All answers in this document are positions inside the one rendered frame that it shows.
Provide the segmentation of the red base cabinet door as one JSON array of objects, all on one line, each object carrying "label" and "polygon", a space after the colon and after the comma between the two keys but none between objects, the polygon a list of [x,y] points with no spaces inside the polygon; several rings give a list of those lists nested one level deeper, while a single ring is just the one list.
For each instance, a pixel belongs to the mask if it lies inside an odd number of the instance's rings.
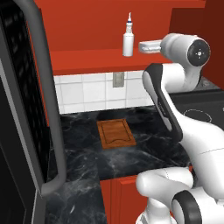
[{"label": "red base cabinet door", "polygon": [[108,224],[136,224],[143,211],[144,224],[172,224],[172,199],[192,188],[193,175],[188,168],[169,167],[100,183]]}]

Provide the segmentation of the black hob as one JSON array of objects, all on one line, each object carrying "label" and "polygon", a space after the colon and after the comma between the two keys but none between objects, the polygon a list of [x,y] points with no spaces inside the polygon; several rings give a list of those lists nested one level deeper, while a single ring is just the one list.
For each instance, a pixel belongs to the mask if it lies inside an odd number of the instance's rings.
[{"label": "black hob", "polygon": [[177,110],[184,116],[212,123],[224,130],[224,91],[207,90],[170,94]]}]

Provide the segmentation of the brown wooden cutting board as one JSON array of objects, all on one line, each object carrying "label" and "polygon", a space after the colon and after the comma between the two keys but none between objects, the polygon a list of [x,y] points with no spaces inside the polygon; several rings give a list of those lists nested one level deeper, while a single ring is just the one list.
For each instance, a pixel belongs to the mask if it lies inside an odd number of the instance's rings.
[{"label": "brown wooden cutting board", "polygon": [[137,144],[125,119],[98,121],[97,127],[104,150]]}]

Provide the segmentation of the grey wall outlet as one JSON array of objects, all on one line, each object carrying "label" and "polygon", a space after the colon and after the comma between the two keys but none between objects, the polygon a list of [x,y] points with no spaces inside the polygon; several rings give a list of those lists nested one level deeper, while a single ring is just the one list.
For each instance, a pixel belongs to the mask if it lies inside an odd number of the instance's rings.
[{"label": "grey wall outlet", "polygon": [[124,86],[124,72],[113,73],[113,87],[122,88]]}]

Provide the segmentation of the white spray bottle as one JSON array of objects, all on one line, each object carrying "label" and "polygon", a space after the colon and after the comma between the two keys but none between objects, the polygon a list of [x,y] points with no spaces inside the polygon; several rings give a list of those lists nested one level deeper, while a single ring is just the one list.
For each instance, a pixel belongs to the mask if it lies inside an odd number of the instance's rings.
[{"label": "white spray bottle", "polygon": [[132,32],[132,25],[131,13],[129,13],[128,21],[126,23],[126,32],[123,34],[122,39],[122,55],[124,57],[133,56],[134,34]]}]

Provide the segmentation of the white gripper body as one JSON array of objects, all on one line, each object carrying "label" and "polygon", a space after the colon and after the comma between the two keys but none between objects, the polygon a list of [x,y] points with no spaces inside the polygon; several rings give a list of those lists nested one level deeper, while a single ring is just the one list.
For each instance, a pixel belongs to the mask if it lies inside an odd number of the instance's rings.
[{"label": "white gripper body", "polygon": [[142,41],[138,43],[140,53],[160,53],[161,40]]}]

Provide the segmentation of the red wall cabinet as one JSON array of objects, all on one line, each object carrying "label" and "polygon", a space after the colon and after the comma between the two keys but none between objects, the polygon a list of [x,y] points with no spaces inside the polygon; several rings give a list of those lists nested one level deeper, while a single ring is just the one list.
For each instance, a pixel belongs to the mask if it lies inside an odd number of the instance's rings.
[{"label": "red wall cabinet", "polygon": [[123,57],[132,20],[135,42],[170,32],[193,34],[211,47],[203,75],[224,89],[224,0],[34,0],[41,9],[55,75],[142,70],[166,63],[159,54]]}]

